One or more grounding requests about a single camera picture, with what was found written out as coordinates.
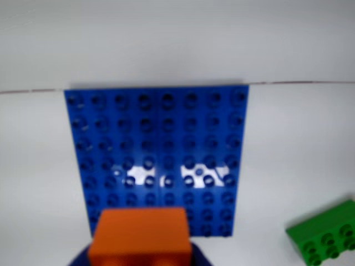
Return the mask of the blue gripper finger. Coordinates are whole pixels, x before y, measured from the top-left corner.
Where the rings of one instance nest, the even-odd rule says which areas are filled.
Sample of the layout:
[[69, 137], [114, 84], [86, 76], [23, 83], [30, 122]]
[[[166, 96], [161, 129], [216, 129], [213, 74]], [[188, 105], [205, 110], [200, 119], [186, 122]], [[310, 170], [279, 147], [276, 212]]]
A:
[[88, 257], [88, 250], [90, 245], [87, 245], [79, 254], [72, 259], [72, 261], [68, 264], [68, 266], [91, 266], [89, 257]]
[[195, 244], [191, 243], [192, 246], [192, 256], [191, 256], [191, 266], [212, 266], [211, 262], [201, 251], [201, 249]]

